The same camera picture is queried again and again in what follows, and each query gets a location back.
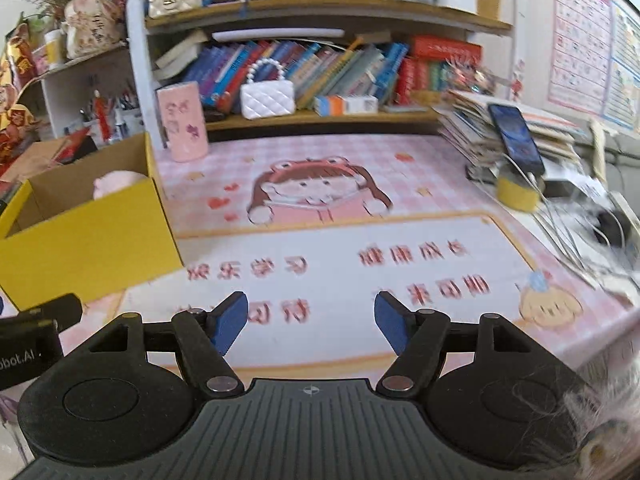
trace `pink cup with chinese characters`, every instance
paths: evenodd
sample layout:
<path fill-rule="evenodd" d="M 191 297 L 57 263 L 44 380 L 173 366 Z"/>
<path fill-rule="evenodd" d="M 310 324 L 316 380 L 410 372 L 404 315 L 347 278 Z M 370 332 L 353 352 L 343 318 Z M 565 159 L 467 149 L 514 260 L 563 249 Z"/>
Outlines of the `pink cup with chinese characters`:
<path fill-rule="evenodd" d="M 188 82 L 161 88 L 158 103 L 172 159 L 189 162 L 207 155 L 209 141 L 198 84 Z"/>

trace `black phone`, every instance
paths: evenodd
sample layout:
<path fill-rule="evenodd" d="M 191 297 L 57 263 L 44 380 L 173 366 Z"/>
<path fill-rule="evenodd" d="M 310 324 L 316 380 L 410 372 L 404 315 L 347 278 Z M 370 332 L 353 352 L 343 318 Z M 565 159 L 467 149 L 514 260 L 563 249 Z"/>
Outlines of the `black phone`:
<path fill-rule="evenodd" d="M 488 110 L 495 129 L 502 137 L 507 155 L 523 173 L 542 176 L 545 165 L 520 110 L 515 106 L 505 105 L 489 105 Z"/>

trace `open cardboard box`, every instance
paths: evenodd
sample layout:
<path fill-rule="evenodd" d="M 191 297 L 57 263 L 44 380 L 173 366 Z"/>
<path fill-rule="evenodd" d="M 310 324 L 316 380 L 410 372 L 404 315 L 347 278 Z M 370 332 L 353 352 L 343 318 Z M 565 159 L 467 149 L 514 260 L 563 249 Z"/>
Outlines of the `open cardboard box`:
<path fill-rule="evenodd" d="M 93 200 L 110 171 L 146 175 Z M 0 287 L 19 309 L 69 292 L 83 303 L 182 266 L 147 135 L 30 178 L 0 216 Z"/>

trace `cartoon yellow character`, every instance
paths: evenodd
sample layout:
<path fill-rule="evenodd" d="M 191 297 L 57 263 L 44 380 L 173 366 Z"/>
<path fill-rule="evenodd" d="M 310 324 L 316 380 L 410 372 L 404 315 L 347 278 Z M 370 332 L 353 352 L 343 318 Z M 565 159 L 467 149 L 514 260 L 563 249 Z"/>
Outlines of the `cartoon yellow character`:
<path fill-rule="evenodd" d="M 520 295 L 520 315 L 542 328 L 558 328 L 575 321 L 582 306 L 563 288 L 549 285 L 545 275 L 534 272 Z"/>

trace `yellow round object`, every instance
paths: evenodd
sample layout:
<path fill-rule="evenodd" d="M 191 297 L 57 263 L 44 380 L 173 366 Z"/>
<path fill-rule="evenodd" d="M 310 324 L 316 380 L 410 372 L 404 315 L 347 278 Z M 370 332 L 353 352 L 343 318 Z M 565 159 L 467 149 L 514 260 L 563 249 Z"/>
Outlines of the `yellow round object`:
<path fill-rule="evenodd" d="M 509 175 L 503 172 L 498 174 L 496 198 L 501 204 L 522 211 L 533 213 L 540 202 L 540 195 L 531 186 L 523 181 L 524 186 L 514 182 Z"/>

